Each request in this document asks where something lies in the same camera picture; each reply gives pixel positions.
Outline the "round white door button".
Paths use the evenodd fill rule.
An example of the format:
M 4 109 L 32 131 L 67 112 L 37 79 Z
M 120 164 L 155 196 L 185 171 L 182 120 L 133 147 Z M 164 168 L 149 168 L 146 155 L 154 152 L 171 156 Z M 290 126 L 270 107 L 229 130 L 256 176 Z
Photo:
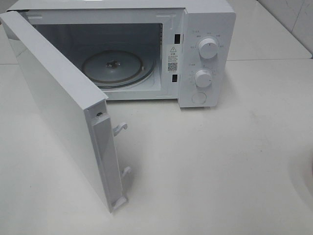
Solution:
M 192 96 L 192 101 L 195 104 L 204 104 L 206 102 L 207 96 L 205 93 L 195 93 Z

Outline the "white timer knob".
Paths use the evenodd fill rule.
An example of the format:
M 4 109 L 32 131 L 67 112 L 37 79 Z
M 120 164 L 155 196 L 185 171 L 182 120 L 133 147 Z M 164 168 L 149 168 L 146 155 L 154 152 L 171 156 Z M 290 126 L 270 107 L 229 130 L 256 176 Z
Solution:
M 199 70 L 195 73 L 195 83 L 199 88 L 206 88 L 211 85 L 213 73 L 210 70 Z

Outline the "white microwave door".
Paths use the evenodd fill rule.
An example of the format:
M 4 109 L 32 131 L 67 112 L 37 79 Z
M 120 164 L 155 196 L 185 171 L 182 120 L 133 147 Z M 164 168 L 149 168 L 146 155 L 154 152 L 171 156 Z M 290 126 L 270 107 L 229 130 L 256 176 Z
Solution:
M 1 14 L 1 23 L 41 115 L 110 212 L 126 203 L 107 96 L 20 13 Z

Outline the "glass microwave turntable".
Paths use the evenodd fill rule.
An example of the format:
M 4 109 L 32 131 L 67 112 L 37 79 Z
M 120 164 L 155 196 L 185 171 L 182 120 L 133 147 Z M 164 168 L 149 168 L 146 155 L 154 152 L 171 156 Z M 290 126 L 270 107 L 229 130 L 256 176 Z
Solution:
M 82 72 L 100 88 L 123 88 L 147 78 L 158 58 L 148 45 L 108 43 L 83 62 Z

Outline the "white microwave oven body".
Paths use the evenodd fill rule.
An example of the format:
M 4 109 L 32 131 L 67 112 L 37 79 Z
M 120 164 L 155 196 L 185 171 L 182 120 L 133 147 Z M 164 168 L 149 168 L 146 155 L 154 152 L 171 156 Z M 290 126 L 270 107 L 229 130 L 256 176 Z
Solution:
M 218 102 L 236 20 L 225 0 L 20 0 L 10 11 L 20 13 L 80 72 L 83 62 L 108 43 L 148 45 L 159 52 L 153 72 L 139 83 L 103 89 L 90 80 L 107 100 L 175 99 L 182 108 Z M 219 43 L 211 59 L 198 51 L 206 37 Z M 202 69 L 213 73 L 206 88 L 195 83 Z M 205 93 L 206 102 L 193 103 L 195 93 Z

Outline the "white upper power knob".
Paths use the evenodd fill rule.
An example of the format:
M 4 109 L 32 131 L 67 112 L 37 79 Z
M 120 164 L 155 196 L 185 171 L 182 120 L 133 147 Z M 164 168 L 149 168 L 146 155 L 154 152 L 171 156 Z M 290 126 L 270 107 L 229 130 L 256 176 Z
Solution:
M 214 37 L 206 37 L 199 41 L 198 51 L 202 59 L 211 59 L 217 55 L 219 43 Z

